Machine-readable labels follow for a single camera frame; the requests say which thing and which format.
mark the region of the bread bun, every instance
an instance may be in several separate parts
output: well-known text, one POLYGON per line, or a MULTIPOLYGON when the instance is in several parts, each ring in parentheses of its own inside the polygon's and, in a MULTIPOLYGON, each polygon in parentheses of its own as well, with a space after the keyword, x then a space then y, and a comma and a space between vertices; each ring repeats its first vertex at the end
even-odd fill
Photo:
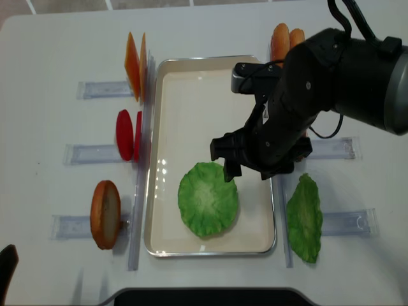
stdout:
POLYGON ((91 233, 101 250, 112 249, 120 228, 120 198, 110 180, 99 182, 91 205, 91 233))
POLYGON ((289 34, 290 49, 305 41, 305 33, 301 29, 294 29, 289 34))
POLYGON ((289 52, 289 48, 290 39, 288 26, 286 24, 278 24, 273 31, 270 43, 271 61, 285 59, 286 54, 289 52))

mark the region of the black cable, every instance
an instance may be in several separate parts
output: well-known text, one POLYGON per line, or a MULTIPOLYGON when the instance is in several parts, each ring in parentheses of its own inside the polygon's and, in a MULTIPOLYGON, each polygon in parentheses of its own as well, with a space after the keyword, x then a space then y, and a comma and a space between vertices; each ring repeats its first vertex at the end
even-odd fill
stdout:
POLYGON ((327 0, 327 4, 329 6, 329 10, 330 10, 331 15, 344 28, 344 32, 346 33, 346 40, 349 40, 350 37, 351 37, 351 24, 350 24, 350 21, 346 18, 346 16, 344 16, 341 13, 341 11, 339 11, 339 8, 337 7, 335 0, 327 0))
POLYGON ((240 86, 238 87, 238 92, 241 92, 242 86, 244 86, 245 82, 249 79, 252 78, 254 76, 255 73, 258 73, 262 70, 264 70, 266 67, 273 65, 273 64, 278 64, 280 62, 284 62, 283 59, 277 59, 276 61, 270 61, 267 62, 266 64, 262 65, 261 67, 259 67, 258 69, 254 70, 252 73, 249 73, 243 80, 242 83, 240 84, 240 86))
POLYGON ((370 26, 368 25, 367 21, 365 20, 363 13, 361 12, 360 8, 358 7, 355 0, 343 0, 344 4, 347 6, 352 18, 356 22, 360 33, 363 35, 365 40, 371 44, 374 48, 378 48, 381 44, 381 41, 376 38, 374 33, 372 32, 370 26))
POLYGON ((316 132, 314 130, 313 127, 309 126, 309 129, 316 134, 317 137, 322 138, 322 139, 329 139, 329 138, 333 138, 334 136, 337 135, 337 133, 340 131, 340 128, 342 127, 343 124, 343 115, 340 114, 340 119, 339 119, 339 123, 337 124, 336 130, 329 136, 321 136, 318 132, 316 132))

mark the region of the lettuce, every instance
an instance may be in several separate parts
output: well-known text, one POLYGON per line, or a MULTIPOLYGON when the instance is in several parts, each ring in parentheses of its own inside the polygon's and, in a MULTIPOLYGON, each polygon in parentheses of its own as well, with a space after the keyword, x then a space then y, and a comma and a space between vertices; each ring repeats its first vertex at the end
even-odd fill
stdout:
POLYGON ((184 175, 178 188, 183 223, 197 236, 218 234, 234 222, 238 192, 234 180, 224 181, 223 167, 198 163, 184 175))
POLYGON ((319 189, 307 173, 299 178, 299 184, 286 206, 286 215, 292 250, 304 261, 316 263, 321 247, 323 215, 319 189))

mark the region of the tray rim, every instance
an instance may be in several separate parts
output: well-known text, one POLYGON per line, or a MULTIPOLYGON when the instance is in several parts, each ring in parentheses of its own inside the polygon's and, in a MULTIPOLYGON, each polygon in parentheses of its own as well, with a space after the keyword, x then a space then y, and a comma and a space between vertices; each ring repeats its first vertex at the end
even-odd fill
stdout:
MULTIPOLYGON (((253 59, 257 60, 258 62, 260 62, 260 60, 254 56, 254 55, 231 55, 231 56, 217 56, 217 57, 190 57, 190 58, 183 58, 183 59, 166 59, 164 61, 162 61, 159 66, 156 69, 156 76, 155 76, 155 91, 154 91, 154 108, 156 111, 156 99, 157 99, 157 76, 159 75, 159 71, 160 68, 165 65, 167 62, 175 62, 175 61, 200 61, 200 60, 211 60, 211 59, 231 59, 234 57, 252 57, 253 59)), ((155 127, 156 127, 156 123, 154 122, 154 118, 153 118, 153 127, 152 127, 152 133, 151 133, 151 142, 153 141, 154 135, 155 135, 155 127)), ((150 151, 150 163, 149 163, 149 172, 151 169, 153 163, 153 159, 152 159, 152 151, 150 151)), ((146 237, 145 237, 145 232, 146 232, 146 216, 147 216, 147 200, 148 200, 148 190, 149 190, 149 180, 147 181, 147 188, 145 191, 145 201, 143 204, 143 224, 142 224, 142 239, 143 239, 143 244, 146 248, 146 251, 152 255, 155 258, 171 258, 171 257, 196 257, 196 256, 260 256, 260 255, 265 255, 265 254, 270 254, 275 250, 276 247, 276 241, 277 241, 277 231, 276 231, 276 218, 275 218, 275 199, 273 197, 273 182, 272 182, 272 178, 269 179, 269 185, 270 185, 270 194, 271 194, 271 205, 272 205, 272 219, 273 219, 273 242, 271 244, 271 246, 265 250, 265 251, 261 251, 261 252, 166 252, 166 253, 156 253, 154 250, 151 250, 148 248, 147 244, 146 244, 146 237)))

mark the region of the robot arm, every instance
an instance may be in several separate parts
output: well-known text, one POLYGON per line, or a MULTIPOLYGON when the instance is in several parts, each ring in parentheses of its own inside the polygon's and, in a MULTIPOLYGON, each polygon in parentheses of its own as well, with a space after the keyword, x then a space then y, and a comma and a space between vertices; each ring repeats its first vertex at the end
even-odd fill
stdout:
POLYGON ((354 0, 343 1, 365 40, 350 38, 348 20, 328 0, 345 31, 325 29, 297 45, 283 69, 273 62, 235 66, 231 90, 253 94, 256 103, 243 128, 210 145, 212 160, 225 158, 225 181, 241 176, 241 165, 262 179, 291 173, 294 161, 312 152, 302 135, 322 110, 397 135, 408 131, 408 48, 398 38, 378 41, 354 0))

